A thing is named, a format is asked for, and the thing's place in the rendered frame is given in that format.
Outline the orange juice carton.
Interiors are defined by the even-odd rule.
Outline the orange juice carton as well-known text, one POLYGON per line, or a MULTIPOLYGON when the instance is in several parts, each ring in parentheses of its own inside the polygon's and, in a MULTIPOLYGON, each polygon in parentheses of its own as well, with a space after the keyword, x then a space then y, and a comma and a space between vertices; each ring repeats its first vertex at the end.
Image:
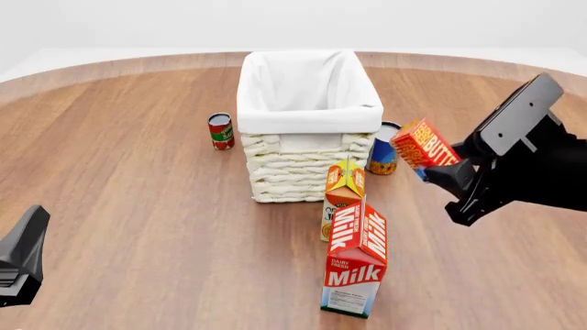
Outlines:
POLYGON ((364 191, 365 172, 354 161, 345 159, 329 167, 321 219, 322 241, 330 239, 335 211, 360 202, 364 197, 364 191))

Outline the blue and orange can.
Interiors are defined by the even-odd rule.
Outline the blue and orange can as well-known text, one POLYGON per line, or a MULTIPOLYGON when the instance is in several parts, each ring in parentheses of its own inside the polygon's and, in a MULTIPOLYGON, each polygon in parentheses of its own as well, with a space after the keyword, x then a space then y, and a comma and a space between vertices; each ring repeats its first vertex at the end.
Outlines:
POLYGON ((383 121, 375 134, 366 169, 376 175, 391 175, 397 167, 396 150, 390 141, 402 127, 383 121))

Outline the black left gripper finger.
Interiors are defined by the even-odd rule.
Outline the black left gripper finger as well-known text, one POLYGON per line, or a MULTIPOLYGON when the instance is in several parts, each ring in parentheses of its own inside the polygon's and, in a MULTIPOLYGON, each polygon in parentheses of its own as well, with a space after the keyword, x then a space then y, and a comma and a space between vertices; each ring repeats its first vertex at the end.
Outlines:
POLYGON ((26 210, 0 239, 0 270, 43 277, 42 249, 49 220, 50 214, 41 205, 32 205, 26 210))

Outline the grey flat plate on stalk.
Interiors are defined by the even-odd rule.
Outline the grey flat plate on stalk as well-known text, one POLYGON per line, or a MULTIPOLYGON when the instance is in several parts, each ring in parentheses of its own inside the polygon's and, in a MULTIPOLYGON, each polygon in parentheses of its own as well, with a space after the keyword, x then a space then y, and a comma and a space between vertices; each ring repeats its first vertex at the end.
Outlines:
POLYGON ((482 120, 471 134, 473 142, 482 153, 504 156, 548 115, 562 95, 562 87, 548 73, 540 73, 482 120))

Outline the red and orange butter box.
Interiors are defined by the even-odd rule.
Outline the red and orange butter box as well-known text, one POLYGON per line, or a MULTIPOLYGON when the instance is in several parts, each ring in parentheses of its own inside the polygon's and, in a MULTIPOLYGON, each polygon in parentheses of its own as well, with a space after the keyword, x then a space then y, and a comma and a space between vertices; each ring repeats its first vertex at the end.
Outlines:
POLYGON ((461 161, 454 148, 425 118, 401 128, 390 139, 390 144, 422 181, 426 181, 426 168, 461 161))

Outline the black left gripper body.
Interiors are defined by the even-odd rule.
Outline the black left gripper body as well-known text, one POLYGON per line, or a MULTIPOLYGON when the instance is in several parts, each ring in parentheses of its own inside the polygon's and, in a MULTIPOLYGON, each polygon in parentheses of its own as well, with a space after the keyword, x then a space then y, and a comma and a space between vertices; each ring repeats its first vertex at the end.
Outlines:
POLYGON ((29 269, 0 260, 0 308, 32 304, 41 283, 29 269))

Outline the red tomato sauce can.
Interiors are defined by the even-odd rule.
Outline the red tomato sauce can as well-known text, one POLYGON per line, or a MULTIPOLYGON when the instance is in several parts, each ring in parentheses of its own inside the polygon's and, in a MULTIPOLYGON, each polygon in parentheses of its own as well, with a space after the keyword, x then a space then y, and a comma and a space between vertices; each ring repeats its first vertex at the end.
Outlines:
POLYGON ((228 150, 234 147, 235 139, 230 115, 227 113, 210 115, 208 128, 216 150, 228 150))

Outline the red and white milk carton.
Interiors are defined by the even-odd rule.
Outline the red and white milk carton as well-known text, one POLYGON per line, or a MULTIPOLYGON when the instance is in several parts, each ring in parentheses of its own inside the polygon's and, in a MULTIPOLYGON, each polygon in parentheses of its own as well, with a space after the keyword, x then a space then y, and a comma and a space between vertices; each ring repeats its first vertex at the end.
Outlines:
POLYGON ((365 201, 334 213, 320 309, 369 318, 388 267, 387 221, 365 201))

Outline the white woven lined basket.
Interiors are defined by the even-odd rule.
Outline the white woven lined basket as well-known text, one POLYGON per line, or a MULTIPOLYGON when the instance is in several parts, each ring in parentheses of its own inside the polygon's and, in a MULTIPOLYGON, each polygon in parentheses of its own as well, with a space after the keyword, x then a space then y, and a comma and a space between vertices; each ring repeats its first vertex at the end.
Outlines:
POLYGON ((382 114, 353 51, 250 53, 238 82, 237 129, 253 200, 323 200, 329 167, 366 166, 382 114))

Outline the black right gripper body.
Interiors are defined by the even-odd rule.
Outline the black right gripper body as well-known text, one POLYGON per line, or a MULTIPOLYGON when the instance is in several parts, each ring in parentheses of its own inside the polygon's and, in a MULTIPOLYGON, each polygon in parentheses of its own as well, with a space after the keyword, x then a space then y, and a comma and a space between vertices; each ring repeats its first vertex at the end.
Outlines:
POLYGON ((456 164, 453 189, 457 202, 448 203, 445 210, 452 222, 470 227, 483 216, 508 205, 514 198, 507 173, 498 168, 498 159, 485 161, 475 169, 469 159, 456 164))

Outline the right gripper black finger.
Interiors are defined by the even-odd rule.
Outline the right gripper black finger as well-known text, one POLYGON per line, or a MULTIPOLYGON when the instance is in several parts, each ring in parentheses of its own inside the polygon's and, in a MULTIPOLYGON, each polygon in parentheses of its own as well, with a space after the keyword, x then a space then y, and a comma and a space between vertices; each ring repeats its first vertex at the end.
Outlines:
POLYGON ((424 169, 426 181, 453 194, 461 203, 477 203, 480 175, 469 160, 458 163, 427 167, 424 169))
POLYGON ((493 151, 482 140, 479 132, 472 132, 462 142, 451 146, 462 160, 469 160, 474 166, 493 160, 493 151))

